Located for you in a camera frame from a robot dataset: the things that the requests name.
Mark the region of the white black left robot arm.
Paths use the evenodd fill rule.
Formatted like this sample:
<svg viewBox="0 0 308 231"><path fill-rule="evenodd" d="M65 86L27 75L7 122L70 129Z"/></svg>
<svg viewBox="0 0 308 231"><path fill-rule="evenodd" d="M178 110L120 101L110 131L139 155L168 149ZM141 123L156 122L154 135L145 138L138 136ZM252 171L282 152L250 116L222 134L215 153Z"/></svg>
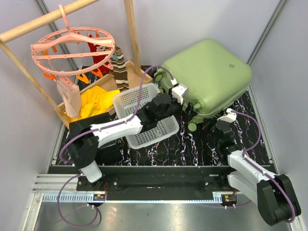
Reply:
<svg viewBox="0 0 308 231"><path fill-rule="evenodd" d="M95 160L97 149L113 140L156 128L160 121L182 110L184 95L174 90L159 93L142 108L137 106L135 112L125 118L91 125L90 129L69 140L63 149L69 149L73 164L87 178L87 185L95 191L100 190L104 179Z"/></svg>

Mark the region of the green hard-shell suitcase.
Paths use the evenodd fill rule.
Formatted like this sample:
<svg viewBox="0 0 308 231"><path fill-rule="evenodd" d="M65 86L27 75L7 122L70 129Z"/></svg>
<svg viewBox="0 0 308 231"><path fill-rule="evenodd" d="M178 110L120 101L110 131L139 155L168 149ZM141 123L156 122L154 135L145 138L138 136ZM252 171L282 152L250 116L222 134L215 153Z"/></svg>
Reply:
<svg viewBox="0 0 308 231"><path fill-rule="evenodd" d="M212 39L202 40L163 62L152 74L164 92L172 87L170 75L188 87L183 108L192 102L199 109L197 122L188 122L189 132L206 118L229 108L247 90L251 67Z"/></svg>

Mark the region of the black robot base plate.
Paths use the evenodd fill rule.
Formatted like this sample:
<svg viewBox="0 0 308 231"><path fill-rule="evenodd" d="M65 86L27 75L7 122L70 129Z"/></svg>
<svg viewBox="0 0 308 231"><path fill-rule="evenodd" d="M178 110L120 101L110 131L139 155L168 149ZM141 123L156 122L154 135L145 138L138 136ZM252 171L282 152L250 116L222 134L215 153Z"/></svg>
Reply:
<svg viewBox="0 0 308 231"><path fill-rule="evenodd" d="M213 193L231 192L227 175L235 172L229 166L205 167L100 167L103 176L90 183L77 178L75 190L102 193L107 201L197 202L213 200Z"/></svg>

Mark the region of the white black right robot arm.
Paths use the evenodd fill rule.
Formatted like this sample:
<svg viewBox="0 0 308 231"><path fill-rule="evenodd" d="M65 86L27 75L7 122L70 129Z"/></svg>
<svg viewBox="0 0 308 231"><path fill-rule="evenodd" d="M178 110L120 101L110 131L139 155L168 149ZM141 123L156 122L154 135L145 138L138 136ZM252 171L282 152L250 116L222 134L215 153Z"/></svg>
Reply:
<svg viewBox="0 0 308 231"><path fill-rule="evenodd" d="M235 144L229 119L219 118L211 128L219 160L233 172L218 179L219 187L242 192L258 208L270 226L293 222L301 215L301 207L291 180L285 174L275 174L254 162Z"/></svg>

